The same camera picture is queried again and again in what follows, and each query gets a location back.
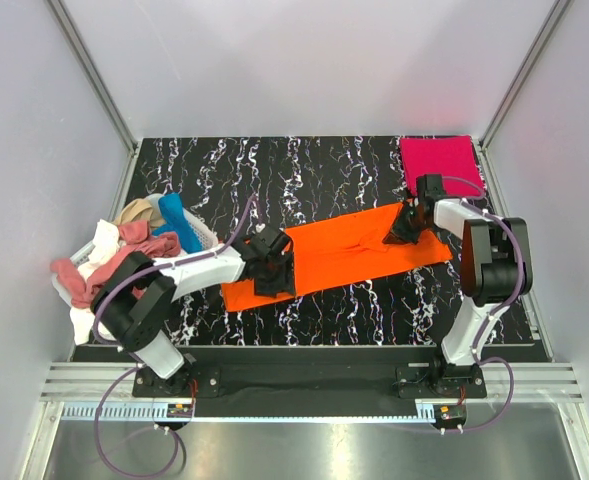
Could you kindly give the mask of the orange t shirt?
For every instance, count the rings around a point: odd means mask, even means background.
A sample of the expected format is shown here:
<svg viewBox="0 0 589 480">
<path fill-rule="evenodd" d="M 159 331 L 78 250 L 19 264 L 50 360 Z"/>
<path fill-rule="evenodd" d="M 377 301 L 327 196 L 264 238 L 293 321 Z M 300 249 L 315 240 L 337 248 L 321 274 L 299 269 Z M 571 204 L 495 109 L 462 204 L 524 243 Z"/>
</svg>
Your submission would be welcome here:
<svg viewBox="0 0 589 480">
<path fill-rule="evenodd" d="M 449 246 L 430 231 L 416 244 L 383 242 L 400 209 L 399 203 L 389 204 L 286 228 L 293 240 L 296 292 L 271 298 L 255 294 L 252 280 L 228 283 L 221 286 L 225 309 L 239 312 L 450 261 Z"/>
</svg>

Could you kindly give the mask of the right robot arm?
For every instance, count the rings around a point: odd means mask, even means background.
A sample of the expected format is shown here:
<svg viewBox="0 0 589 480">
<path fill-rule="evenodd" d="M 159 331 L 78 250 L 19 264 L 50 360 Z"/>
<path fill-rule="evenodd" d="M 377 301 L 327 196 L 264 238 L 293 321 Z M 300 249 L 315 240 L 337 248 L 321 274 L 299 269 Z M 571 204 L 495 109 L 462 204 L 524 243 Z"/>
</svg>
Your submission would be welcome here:
<svg viewBox="0 0 589 480">
<path fill-rule="evenodd" d="M 427 366 L 397 370 L 402 398 L 483 397 L 482 349 L 497 321 L 533 283 L 526 222 L 498 217 L 447 193 L 448 179 L 418 177 L 416 194 L 401 207 L 383 240 L 416 245 L 427 231 L 447 231 L 462 241 L 462 304 Z"/>
</svg>

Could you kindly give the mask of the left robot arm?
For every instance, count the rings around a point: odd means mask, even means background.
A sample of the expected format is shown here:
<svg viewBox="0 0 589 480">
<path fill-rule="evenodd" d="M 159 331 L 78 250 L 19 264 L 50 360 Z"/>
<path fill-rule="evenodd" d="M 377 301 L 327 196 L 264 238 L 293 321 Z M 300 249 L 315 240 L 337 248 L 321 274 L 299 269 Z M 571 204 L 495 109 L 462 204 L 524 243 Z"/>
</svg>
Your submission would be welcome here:
<svg viewBox="0 0 589 480">
<path fill-rule="evenodd" d="M 163 331 L 171 304 L 194 291 L 243 281 L 250 292 L 275 298 L 296 293 L 294 241 L 265 226 L 207 251 L 153 260 L 140 251 L 124 258 L 95 295 L 95 321 L 142 369 L 135 381 L 159 396 L 179 395 L 195 385 L 193 362 Z"/>
</svg>

